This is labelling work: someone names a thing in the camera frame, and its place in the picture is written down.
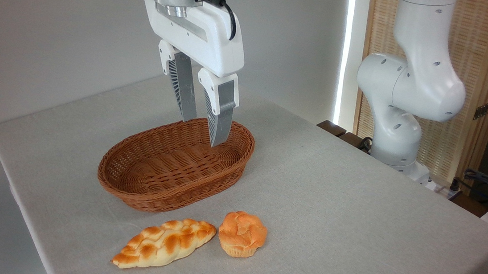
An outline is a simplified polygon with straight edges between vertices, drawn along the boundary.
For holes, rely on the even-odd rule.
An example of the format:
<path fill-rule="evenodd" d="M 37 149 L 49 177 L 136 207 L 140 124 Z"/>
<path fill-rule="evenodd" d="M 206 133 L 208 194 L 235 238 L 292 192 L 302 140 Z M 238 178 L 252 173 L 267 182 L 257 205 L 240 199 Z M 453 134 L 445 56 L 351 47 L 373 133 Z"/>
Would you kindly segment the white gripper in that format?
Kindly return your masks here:
<path fill-rule="evenodd" d="M 158 45 L 160 60 L 164 74 L 170 77 L 182 121 L 197 116 L 193 59 L 204 67 L 199 70 L 198 78 L 204 87 L 211 147 L 224 143 L 230 133 L 234 109 L 239 106 L 235 73 L 245 63 L 239 21 L 235 23 L 234 39 L 229 40 L 232 28 L 226 9 L 205 3 L 188 7 L 187 16 L 179 18 L 157 11 L 154 0 L 144 2 L 152 30 L 162 39 Z"/>

